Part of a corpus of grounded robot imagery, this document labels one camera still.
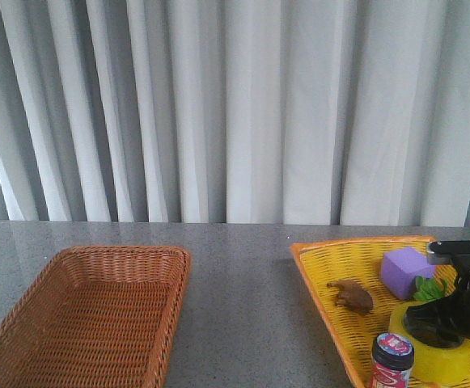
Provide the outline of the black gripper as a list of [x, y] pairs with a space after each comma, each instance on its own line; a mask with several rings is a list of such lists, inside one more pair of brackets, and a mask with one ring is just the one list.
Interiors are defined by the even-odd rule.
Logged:
[[456, 270], [455, 290], [447, 297], [408, 307], [404, 328], [431, 347], [458, 347], [470, 339], [470, 240], [431, 242], [427, 259]]

